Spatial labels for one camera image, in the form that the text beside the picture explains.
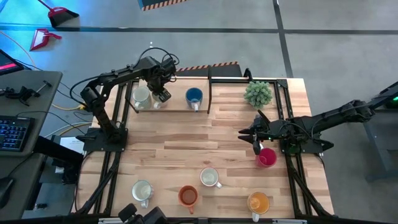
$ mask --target black and orange striped tape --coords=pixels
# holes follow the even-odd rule
[[[224,63],[216,63],[212,65],[212,67],[221,67],[221,66],[227,66],[227,65],[237,65],[238,62],[224,62]],[[189,71],[189,70],[197,70],[197,69],[203,69],[203,68],[208,68],[208,65],[201,65],[201,66],[192,66],[192,67],[185,67],[185,68],[179,68],[177,69],[177,72],[184,72],[184,71]]]
[[[156,4],[151,4],[148,6],[145,6],[142,8],[143,11],[148,11],[151,9],[156,9],[158,7],[164,7],[164,6],[169,6],[169,5],[173,5],[173,4],[177,4],[177,3],[181,3],[181,2],[185,2],[187,0],[169,0],[169,1],[164,1],[161,3],[156,3]]]

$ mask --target potted plant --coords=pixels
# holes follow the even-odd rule
[[[256,110],[259,110],[264,105],[269,104],[272,99],[269,83],[260,81],[250,82],[248,87],[246,87],[244,99]]]

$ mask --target blue mug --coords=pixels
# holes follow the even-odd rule
[[[203,99],[203,93],[198,88],[191,88],[187,90],[185,99],[187,100],[188,106],[194,109],[195,112],[198,112]]]

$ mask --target wooden table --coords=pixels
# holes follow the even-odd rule
[[[294,116],[311,115],[304,80],[291,78],[288,84]],[[155,194],[150,199],[149,208],[138,209],[138,213],[143,215],[159,206],[167,217],[249,218],[251,212],[246,200],[250,193],[258,191],[264,192],[271,202],[269,211],[261,218],[294,217],[286,163],[279,143],[263,142],[264,146],[275,149],[278,161],[273,167],[261,169],[254,163],[252,146],[237,138],[238,131],[248,127],[256,115],[256,110],[243,99],[247,84],[212,85],[213,101],[209,114],[136,114],[129,110],[129,139],[121,156],[112,216],[117,216],[129,203],[139,207],[131,189],[137,180],[144,179],[154,186]],[[114,88],[106,102],[106,111],[110,116],[116,91]],[[280,94],[287,117],[282,89]],[[275,98],[262,111],[271,121],[278,119]],[[103,157],[103,152],[94,152],[84,163],[78,189],[79,208],[98,185]],[[302,157],[309,189],[323,207],[333,213],[325,171],[319,158],[309,154]],[[207,166],[216,168],[220,173],[222,189],[201,184],[199,173]],[[177,194],[184,185],[195,186],[200,195],[193,215],[178,204]],[[109,184],[104,191],[101,211],[108,197],[108,187]],[[300,208],[304,211],[300,191],[298,197]]]

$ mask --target keyboard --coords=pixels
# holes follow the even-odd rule
[[[0,116],[0,151],[21,152],[34,120],[34,118]]]

